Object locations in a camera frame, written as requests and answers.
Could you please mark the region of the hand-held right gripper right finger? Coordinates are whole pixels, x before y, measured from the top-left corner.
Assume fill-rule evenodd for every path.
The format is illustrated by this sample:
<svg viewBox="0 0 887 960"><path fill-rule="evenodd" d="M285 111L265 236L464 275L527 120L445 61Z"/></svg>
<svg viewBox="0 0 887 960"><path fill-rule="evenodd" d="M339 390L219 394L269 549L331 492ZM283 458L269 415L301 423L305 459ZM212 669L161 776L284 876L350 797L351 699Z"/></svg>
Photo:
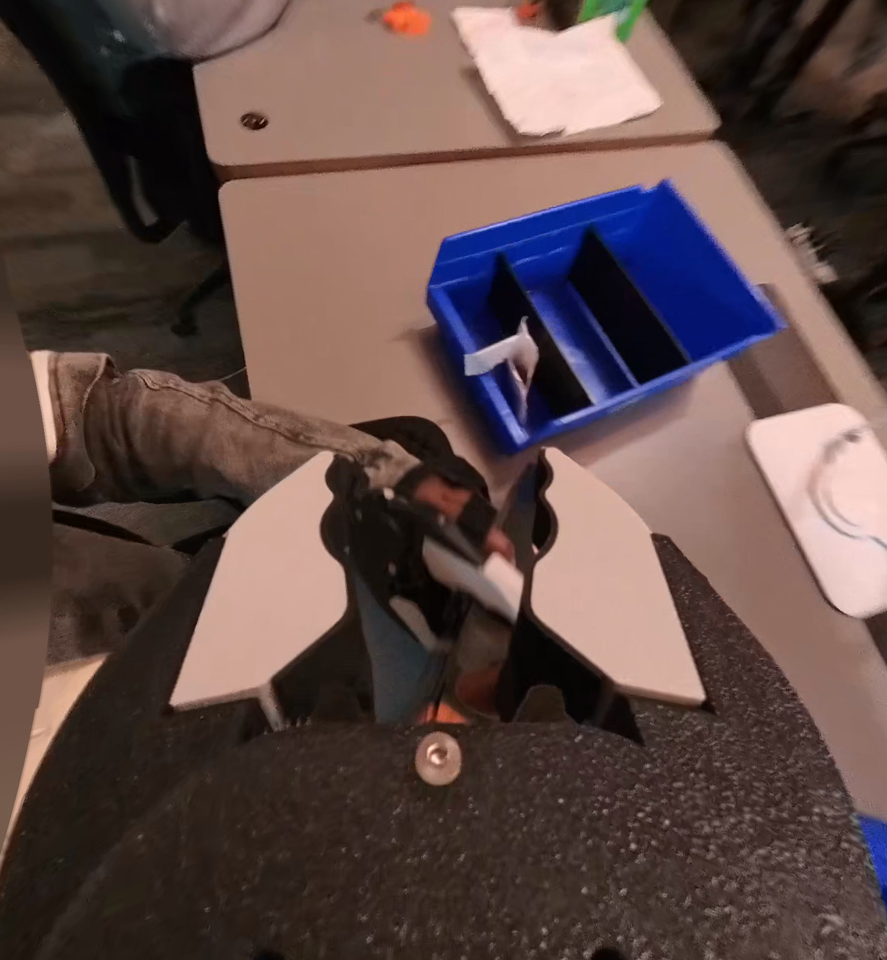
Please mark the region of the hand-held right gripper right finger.
<svg viewBox="0 0 887 960"><path fill-rule="evenodd" d="M587 666L634 697L700 708L707 693L647 523L562 450L540 450L530 610Z"/></svg>

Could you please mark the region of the small colourful lego build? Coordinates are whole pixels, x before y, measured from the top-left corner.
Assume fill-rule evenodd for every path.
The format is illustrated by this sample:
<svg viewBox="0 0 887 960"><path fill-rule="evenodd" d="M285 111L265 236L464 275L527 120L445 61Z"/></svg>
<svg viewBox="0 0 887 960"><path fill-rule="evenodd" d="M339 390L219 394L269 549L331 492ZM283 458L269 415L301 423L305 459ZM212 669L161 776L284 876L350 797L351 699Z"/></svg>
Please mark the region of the small colourful lego build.
<svg viewBox="0 0 887 960"><path fill-rule="evenodd" d="M413 1L395 1L379 12L379 22L390 33L421 38L429 34L431 13Z"/></svg>

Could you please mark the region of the person's left forearm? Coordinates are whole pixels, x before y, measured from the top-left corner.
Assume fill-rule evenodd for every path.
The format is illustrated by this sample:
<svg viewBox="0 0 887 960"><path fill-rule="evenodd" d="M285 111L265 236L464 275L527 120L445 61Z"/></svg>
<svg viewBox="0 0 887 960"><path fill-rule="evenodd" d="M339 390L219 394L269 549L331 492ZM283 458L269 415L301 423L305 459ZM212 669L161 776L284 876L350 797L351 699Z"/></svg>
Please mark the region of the person's left forearm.
<svg viewBox="0 0 887 960"><path fill-rule="evenodd" d="M410 490L422 462L352 426L242 399L224 384L104 353L28 353L57 505L225 499L249 506L321 453L354 462L377 489Z"/></svg>

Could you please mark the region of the person's left hand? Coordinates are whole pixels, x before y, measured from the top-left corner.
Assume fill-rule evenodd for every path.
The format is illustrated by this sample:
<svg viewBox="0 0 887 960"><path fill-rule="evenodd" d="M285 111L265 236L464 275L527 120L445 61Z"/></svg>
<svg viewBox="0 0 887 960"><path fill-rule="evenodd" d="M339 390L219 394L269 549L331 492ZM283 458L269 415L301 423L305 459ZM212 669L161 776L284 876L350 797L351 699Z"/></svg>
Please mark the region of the person's left hand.
<svg viewBox="0 0 887 960"><path fill-rule="evenodd" d="M498 528L497 511L485 497L436 475L420 480L414 497L454 524L485 556L500 556L512 566L517 564L515 548Z"/></svg>

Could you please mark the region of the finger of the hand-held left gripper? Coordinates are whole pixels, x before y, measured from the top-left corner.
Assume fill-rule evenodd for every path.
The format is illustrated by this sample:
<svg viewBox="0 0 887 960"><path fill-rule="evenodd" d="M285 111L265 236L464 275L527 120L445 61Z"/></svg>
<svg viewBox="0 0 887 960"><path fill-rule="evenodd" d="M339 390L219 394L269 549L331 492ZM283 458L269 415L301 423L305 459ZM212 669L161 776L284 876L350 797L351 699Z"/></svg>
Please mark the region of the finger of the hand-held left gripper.
<svg viewBox="0 0 887 960"><path fill-rule="evenodd" d="M507 623L520 615L524 574L508 559L490 554L481 562L463 558L435 539L426 539L422 559L430 577L450 591L469 596Z"/></svg>
<svg viewBox="0 0 887 960"><path fill-rule="evenodd" d="M424 650L428 653L450 653L450 641L437 635L430 627L424 612L414 601L403 596L393 596L389 600L389 607Z"/></svg>

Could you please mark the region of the black bin divider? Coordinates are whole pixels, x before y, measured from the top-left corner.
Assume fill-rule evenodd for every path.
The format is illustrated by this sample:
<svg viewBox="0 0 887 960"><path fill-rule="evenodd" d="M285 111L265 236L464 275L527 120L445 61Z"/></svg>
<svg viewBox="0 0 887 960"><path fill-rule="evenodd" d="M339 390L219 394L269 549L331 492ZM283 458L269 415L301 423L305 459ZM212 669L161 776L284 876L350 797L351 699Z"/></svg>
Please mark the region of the black bin divider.
<svg viewBox="0 0 887 960"><path fill-rule="evenodd" d="M509 337L516 332L523 315L540 353L526 423L557 419L591 405L587 389L574 372L538 310L533 296L524 288L509 256L498 252L485 305L497 329Z"/></svg>

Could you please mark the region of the small torn white paper bag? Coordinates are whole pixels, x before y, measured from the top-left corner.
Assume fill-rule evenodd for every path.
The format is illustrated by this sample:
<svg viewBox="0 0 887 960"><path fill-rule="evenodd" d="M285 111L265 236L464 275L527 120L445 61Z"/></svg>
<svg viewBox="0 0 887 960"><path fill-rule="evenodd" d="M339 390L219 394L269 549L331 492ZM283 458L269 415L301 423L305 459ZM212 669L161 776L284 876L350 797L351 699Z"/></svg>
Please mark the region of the small torn white paper bag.
<svg viewBox="0 0 887 960"><path fill-rule="evenodd" d="M523 315L517 329L509 337L463 357L463 374L479 378L493 374L499 367L507 369L511 386L511 405L519 423L528 419L530 393L541 354L529 329L530 317Z"/></svg>

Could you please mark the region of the white panel foot plate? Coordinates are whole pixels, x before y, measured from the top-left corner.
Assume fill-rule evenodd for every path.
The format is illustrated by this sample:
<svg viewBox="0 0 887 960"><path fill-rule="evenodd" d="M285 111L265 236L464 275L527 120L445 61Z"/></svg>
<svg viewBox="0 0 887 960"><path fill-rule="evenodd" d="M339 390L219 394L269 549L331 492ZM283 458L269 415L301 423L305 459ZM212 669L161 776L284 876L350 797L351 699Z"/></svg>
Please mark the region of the white panel foot plate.
<svg viewBox="0 0 887 960"><path fill-rule="evenodd" d="M751 423L749 453L826 601L887 612L887 451L856 409L827 403Z"/></svg>

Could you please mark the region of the crumpled white paper bag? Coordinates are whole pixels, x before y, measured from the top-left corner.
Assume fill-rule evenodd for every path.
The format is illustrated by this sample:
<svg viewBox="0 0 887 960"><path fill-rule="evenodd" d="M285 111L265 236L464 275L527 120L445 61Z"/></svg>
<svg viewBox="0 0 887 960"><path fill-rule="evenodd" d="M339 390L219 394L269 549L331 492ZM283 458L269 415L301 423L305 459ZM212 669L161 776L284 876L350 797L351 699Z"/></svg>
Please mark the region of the crumpled white paper bag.
<svg viewBox="0 0 887 960"><path fill-rule="evenodd" d="M523 137L615 127L664 103L611 18L555 30L525 25L510 7L459 6L451 20L486 93Z"/></svg>

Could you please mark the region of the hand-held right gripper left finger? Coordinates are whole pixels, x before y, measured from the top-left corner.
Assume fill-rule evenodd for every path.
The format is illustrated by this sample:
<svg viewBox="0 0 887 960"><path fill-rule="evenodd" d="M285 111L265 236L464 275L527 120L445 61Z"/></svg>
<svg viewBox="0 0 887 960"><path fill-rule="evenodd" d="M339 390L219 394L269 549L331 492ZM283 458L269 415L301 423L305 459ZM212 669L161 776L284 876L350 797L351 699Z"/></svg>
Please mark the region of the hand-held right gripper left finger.
<svg viewBox="0 0 887 960"><path fill-rule="evenodd" d="M343 618L346 573L322 534L333 500L321 453L231 526L170 696L175 710L254 699L280 710L274 679Z"/></svg>

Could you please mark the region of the another person's forearm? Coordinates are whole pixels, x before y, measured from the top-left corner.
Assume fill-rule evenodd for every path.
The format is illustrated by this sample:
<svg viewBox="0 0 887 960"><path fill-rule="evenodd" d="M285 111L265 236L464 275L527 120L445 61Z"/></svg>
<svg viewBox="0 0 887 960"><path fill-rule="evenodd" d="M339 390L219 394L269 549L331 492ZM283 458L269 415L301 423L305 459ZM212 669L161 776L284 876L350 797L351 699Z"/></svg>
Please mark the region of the another person's forearm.
<svg viewBox="0 0 887 960"><path fill-rule="evenodd" d="M289 1L133 2L160 52L202 63L257 42L273 30Z"/></svg>

